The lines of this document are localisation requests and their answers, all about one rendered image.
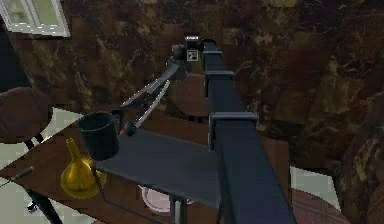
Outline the round brown stool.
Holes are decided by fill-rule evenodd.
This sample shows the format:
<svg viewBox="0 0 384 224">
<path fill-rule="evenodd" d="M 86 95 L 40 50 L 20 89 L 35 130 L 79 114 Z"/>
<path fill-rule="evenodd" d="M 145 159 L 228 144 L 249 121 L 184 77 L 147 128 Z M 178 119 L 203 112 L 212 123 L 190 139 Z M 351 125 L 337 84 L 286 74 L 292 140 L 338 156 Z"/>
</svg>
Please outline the round brown stool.
<svg viewBox="0 0 384 224">
<path fill-rule="evenodd" d="M 204 78 L 189 74 L 186 79 L 174 81 L 167 94 L 167 112 L 170 116 L 204 123 L 208 118 L 208 100 L 204 95 Z"/>
</svg>

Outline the reddish brown round chair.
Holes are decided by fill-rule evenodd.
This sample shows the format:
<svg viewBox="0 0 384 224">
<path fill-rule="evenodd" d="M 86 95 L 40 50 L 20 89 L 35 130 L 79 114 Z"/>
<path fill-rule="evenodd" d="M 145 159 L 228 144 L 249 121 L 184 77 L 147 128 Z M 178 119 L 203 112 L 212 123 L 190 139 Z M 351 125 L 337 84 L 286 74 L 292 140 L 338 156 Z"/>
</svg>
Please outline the reddish brown round chair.
<svg viewBox="0 0 384 224">
<path fill-rule="evenodd" d="M 350 224 L 333 205 L 308 192 L 293 189 L 292 207 L 298 224 Z"/>
</svg>

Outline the dark grey flat stand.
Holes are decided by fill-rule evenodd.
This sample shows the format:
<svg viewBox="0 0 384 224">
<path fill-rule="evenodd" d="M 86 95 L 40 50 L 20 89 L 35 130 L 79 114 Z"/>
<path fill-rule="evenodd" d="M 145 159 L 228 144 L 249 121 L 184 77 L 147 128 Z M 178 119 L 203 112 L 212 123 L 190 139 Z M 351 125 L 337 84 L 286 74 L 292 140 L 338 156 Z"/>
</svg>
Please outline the dark grey flat stand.
<svg viewBox="0 0 384 224">
<path fill-rule="evenodd" d="M 119 137 L 120 150 L 91 170 L 117 176 L 167 194 L 172 224 L 187 224 L 189 199 L 223 214 L 216 159 L 205 145 L 140 130 L 131 137 Z"/>
</svg>

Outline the black mug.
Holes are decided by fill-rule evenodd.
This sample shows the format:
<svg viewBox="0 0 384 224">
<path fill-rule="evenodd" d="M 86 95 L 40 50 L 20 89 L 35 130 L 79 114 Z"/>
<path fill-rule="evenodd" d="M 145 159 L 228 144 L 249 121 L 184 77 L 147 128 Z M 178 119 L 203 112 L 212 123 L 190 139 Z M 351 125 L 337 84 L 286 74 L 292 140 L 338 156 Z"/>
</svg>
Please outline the black mug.
<svg viewBox="0 0 384 224">
<path fill-rule="evenodd" d="M 90 156 L 96 161 L 112 158 L 119 151 L 121 117 L 110 112 L 94 112 L 77 122 Z"/>
</svg>

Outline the white plate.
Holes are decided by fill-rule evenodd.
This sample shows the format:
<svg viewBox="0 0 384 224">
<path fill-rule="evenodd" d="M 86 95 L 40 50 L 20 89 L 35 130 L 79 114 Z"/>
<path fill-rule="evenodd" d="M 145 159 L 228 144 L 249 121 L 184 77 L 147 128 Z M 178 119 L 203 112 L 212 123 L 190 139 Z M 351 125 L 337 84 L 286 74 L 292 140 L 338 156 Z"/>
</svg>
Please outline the white plate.
<svg viewBox="0 0 384 224">
<path fill-rule="evenodd" d="M 157 215 L 169 215 L 174 203 L 168 194 L 139 185 L 144 204 Z"/>
</svg>

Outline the white framed window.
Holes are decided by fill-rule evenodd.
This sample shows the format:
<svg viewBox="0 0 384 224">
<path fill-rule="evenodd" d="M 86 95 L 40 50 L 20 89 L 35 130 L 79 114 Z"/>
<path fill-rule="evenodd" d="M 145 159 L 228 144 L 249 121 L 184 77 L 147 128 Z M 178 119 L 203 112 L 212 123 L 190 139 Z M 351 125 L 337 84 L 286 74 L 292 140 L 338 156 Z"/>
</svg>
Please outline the white framed window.
<svg viewBox="0 0 384 224">
<path fill-rule="evenodd" d="M 64 0 L 0 0 L 0 16 L 10 32 L 70 37 Z"/>
</svg>

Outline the brown wooden dining table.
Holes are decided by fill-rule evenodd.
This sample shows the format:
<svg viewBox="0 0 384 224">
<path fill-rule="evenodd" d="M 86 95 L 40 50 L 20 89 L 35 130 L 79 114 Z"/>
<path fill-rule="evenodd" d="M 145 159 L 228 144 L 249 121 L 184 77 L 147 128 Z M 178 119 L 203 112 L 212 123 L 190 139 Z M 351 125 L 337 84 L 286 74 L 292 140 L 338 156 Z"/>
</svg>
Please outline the brown wooden dining table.
<svg viewBox="0 0 384 224">
<path fill-rule="evenodd" d="M 153 113 L 137 132 L 149 131 L 208 147 L 208 129 L 209 126 L 205 123 L 195 123 Z M 53 208 L 49 202 L 55 200 L 107 224 L 172 224 L 170 214 L 154 214 L 144 204 L 139 184 L 117 176 L 106 174 L 106 184 L 98 185 L 99 192 L 91 198 L 75 199 L 66 194 L 61 187 L 61 174 L 71 160 L 66 145 L 68 138 L 73 138 L 78 146 L 84 144 L 79 128 L 76 125 L 70 125 L 1 169 L 0 176 L 10 178 L 33 166 L 34 170 L 30 174 L 17 179 L 16 182 L 33 191 L 34 200 L 45 214 L 52 213 Z M 291 207 L 288 145 L 283 141 L 260 135 L 258 139 Z M 217 211 L 216 208 L 189 199 L 187 224 L 215 224 Z"/>
</svg>

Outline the thin black stick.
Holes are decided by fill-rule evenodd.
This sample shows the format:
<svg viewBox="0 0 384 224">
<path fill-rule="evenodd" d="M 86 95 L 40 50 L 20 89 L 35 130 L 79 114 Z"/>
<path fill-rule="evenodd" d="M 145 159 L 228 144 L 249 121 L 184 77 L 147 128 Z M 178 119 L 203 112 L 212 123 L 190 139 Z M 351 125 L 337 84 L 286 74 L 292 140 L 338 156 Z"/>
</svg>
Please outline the thin black stick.
<svg viewBox="0 0 384 224">
<path fill-rule="evenodd" d="M 15 176 L 11 177 L 7 182 L 3 183 L 0 185 L 0 188 L 9 184 L 10 182 L 14 182 L 15 180 L 22 178 L 28 174 L 30 174 L 34 170 L 33 166 L 30 166 L 24 170 L 22 170 L 20 173 L 16 174 Z"/>
</svg>

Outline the dark brown padded chair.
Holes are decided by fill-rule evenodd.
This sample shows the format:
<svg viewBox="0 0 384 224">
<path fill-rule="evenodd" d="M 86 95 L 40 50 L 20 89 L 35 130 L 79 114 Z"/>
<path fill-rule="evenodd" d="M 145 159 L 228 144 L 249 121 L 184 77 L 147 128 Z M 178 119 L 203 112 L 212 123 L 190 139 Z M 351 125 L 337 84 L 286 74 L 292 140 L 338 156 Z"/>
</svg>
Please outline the dark brown padded chair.
<svg viewBox="0 0 384 224">
<path fill-rule="evenodd" d="M 32 139 L 41 143 L 41 132 L 53 115 L 51 98 L 32 87 L 16 87 L 0 93 L 0 143 L 24 143 L 34 147 Z"/>
</svg>

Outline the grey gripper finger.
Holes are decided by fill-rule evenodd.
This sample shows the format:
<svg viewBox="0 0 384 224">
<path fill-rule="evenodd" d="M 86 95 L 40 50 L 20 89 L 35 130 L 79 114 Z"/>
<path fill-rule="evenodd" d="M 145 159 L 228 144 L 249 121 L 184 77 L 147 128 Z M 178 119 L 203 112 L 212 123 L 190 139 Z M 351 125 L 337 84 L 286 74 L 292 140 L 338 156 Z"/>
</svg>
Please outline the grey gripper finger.
<svg viewBox="0 0 384 224">
<path fill-rule="evenodd" d="M 121 105 L 121 108 L 128 108 L 129 106 L 134 105 L 135 103 L 138 103 L 141 100 L 143 100 L 147 95 L 152 95 L 161 86 L 163 86 L 166 81 L 170 80 L 175 75 L 177 70 L 178 70 L 177 67 L 167 68 L 159 78 L 147 84 L 145 87 L 143 87 L 141 90 L 136 92 L 133 96 L 131 96 L 127 101 L 125 101 Z"/>
<path fill-rule="evenodd" d="M 142 123 L 148 118 L 151 112 L 155 107 L 160 103 L 162 97 L 165 95 L 170 81 L 166 81 L 163 86 L 161 86 L 157 91 L 152 95 L 147 95 L 141 103 L 141 111 L 138 113 L 136 119 L 133 122 L 127 122 L 124 126 L 124 132 L 128 136 L 133 136 Z"/>
</svg>

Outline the gold funnel-shaped vase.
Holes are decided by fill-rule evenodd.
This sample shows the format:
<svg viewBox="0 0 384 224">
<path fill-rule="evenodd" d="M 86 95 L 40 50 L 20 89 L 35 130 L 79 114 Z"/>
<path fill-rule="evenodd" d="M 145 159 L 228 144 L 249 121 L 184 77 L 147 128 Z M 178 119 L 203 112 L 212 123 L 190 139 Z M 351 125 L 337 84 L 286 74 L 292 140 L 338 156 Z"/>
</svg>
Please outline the gold funnel-shaped vase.
<svg viewBox="0 0 384 224">
<path fill-rule="evenodd" d="M 90 164 L 93 160 L 80 153 L 73 138 L 66 140 L 71 161 L 61 174 L 61 187 L 73 198 L 87 199 L 99 192 Z"/>
</svg>

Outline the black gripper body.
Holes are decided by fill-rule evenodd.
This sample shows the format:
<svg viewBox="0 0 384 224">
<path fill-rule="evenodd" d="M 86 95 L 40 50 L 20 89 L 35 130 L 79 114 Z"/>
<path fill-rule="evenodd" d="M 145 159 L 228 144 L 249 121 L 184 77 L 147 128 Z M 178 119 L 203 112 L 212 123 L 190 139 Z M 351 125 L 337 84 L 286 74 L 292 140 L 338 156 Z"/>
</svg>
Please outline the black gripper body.
<svg viewBox="0 0 384 224">
<path fill-rule="evenodd" d="M 182 80 L 187 76 L 186 71 L 186 47 L 178 44 L 172 46 L 172 55 L 167 61 L 169 80 Z"/>
</svg>

